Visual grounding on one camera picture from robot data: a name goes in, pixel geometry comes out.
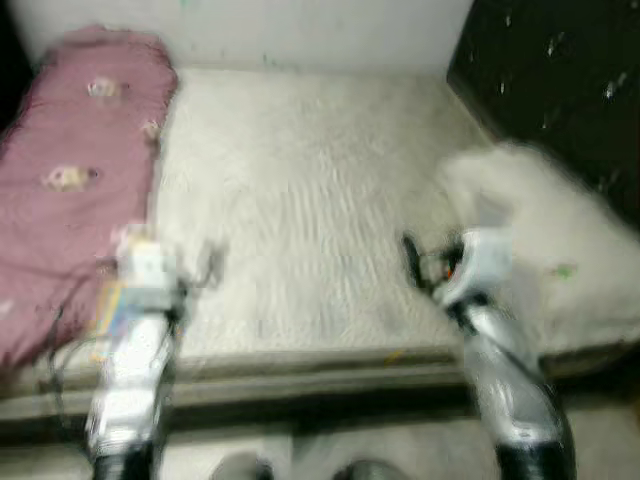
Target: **bedding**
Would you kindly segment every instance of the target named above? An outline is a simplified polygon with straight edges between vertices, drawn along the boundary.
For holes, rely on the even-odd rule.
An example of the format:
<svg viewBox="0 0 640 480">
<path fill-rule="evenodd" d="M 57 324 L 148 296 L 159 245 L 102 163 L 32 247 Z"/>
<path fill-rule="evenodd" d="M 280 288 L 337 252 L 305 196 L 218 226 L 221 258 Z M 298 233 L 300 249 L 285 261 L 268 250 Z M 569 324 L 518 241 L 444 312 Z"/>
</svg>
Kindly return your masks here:
<svg viewBox="0 0 640 480">
<path fill-rule="evenodd" d="M 640 239 L 602 198 L 515 144 L 456 155 L 438 180 L 465 225 L 510 232 L 515 268 L 498 294 L 545 354 L 638 341 Z"/>
<path fill-rule="evenodd" d="M 429 249 L 473 223 L 443 181 L 446 167 L 469 148 L 497 162 L 444 82 L 196 68 L 179 76 L 150 218 L 187 271 L 198 271 L 206 245 L 224 261 L 219 285 L 193 304 L 174 405 L 460 384 L 456 329 L 408 286 L 397 246 L 405 229 Z M 499 183 L 500 165 L 479 178 Z M 528 201 L 551 188 L 545 178 L 563 198 L 563 188 L 574 191 L 545 170 L 528 184 Z M 555 232 L 557 221 L 541 220 L 538 235 Z M 603 342 L 557 343 L 559 328 L 572 340 L 589 326 L 561 313 L 530 328 L 556 376 L 601 368 L 636 341 L 627 316 L 610 320 Z M 90 357 L 91 347 L 80 350 L 67 368 L 70 413 L 88 409 L 98 371 Z M 0 420 L 54 413 L 47 382 L 41 363 L 21 372 L 0 401 Z"/>
<path fill-rule="evenodd" d="M 113 233 L 146 220 L 175 86 L 153 36 L 89 27 L 47 55 L 0 151 L 0 373 L 94 319 Z"/>
</svg>

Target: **bed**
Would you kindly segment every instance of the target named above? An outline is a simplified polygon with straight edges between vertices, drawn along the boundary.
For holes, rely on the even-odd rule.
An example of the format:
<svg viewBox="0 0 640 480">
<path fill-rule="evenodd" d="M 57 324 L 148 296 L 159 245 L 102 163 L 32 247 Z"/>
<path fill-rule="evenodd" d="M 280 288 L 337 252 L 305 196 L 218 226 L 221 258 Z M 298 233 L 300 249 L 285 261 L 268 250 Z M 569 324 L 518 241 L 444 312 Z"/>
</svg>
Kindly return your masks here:
<svg viewBox="0 0 640 480">
<path fill-rule="evenodd" d="M 441 245 L 479 220 L 474 207 L 487 188 L 488 197 L 527 193 L 506 215 L 524 232 L 514 239 L 524 283 L 502 298 L 525 317 L 550 371 L 592 372 L 635 345 L 635 235 L 539 153 L 505 147 L 487 156 L 490 139 L 440 79 L 177 73 L 149 221 L 181 250 L 186 271 L 198 271 L 207 245 L 222 252 L 223 268 L 193 304 L 175 405 L 460 384 L 455 328 L 408 286 L 398 235 L 411 230 L 424 248 Z M 461 153 L 469 149 L 478 153 Z M 519 165 L 542 180 L 508 181 L 516 191 L 506 191 L 495 173 L 521 178 Z M 577 206 L 549 215 L 540 201 L 548 188 L 552 205 Z M 532 234 L 545 212 L 553 221 Z M 585 218 L 578 231 L 565 221 L 576 212 Z M 613 232 L 604 239 L 602 222 Z M 566 240 L 561 254 L 540 253 L 557 247 L 549 238 Z M 625 278 L 604 288 L 583 281 L 606 277 L 611 265 Z M 594 292 L 602 308 L 593 308 Z M 67 413 L 88 410 L 93 348 L 66 368 Z M 48 375 L 44 358 L 18 372 L 2 391 L 0 420 L 53 415 Z"/>
</svg>

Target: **pink blanket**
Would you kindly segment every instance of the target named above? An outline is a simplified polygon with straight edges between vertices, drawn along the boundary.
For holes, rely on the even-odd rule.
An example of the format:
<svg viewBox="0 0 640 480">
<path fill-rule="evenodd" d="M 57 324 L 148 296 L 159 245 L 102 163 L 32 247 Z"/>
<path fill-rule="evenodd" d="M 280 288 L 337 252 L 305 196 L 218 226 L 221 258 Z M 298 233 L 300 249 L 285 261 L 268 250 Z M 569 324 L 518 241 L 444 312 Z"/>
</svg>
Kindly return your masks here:
<svg viewBox="0 0 640 480">
<path fill-rule="evenodd" d="M 177 80 L 152 36 L 89 27 L 47 58 L 0 150 L 0 374 L 95 318 L 113 232 L 144 222 Z"/>
</svg>

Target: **floor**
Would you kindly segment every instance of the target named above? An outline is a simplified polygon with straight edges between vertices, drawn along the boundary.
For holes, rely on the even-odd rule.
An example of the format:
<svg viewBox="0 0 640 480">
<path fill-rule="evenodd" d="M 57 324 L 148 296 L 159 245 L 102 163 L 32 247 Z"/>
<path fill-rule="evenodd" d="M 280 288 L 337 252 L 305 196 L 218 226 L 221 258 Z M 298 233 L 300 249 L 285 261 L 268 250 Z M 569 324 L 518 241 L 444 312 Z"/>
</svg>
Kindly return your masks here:
<svg viewBox="0 0 640 480">
<path fill-rule="evenodd" d="M 576 439 L 580 480 L 631 480 L 640 471 L 640 434 L 624 405 L 575 407 L 570 420 Z M 428 422 L 353 426 L 295 435 L 287 427 L 255 427 L 172 435 L 161 479 L 208 479 L 222 458 L 257 452 L 278 479 L 330 480 L 351 460 L 384 459 L 413 480 L 494 479 L 498 472 L 491 444 L 470 417 Z M 91 471 L 73 449 L 62 445 L 0 450 L 0 477 L 88 479 Z"/>
</svg>

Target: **white mattress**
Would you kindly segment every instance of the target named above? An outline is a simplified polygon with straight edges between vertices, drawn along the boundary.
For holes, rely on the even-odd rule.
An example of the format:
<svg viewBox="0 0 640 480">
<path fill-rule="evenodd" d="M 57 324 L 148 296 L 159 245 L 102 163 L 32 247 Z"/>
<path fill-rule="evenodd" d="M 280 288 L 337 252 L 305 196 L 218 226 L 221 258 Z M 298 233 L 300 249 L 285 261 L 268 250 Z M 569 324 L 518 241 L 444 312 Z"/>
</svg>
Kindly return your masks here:
<svg viewBox="0 0 640 480">
<path fill-rule="evenodd" d="M 224 268 L 194 304 L 176 403 L 459 382 L 455 329 L 408 286 L 397 242 L 409 229 L 426 248 L 442 243 L 457 219 L 437 162 L 488 144 L 446 84 L 179 74 L 155 221 L 187 270 L 207 244 Z M 74 359 L 68 409 L 86 409 L 96 372 Z M 50 412 L 43 381 L 25 372 L 0 412 Z"/>
</svg>

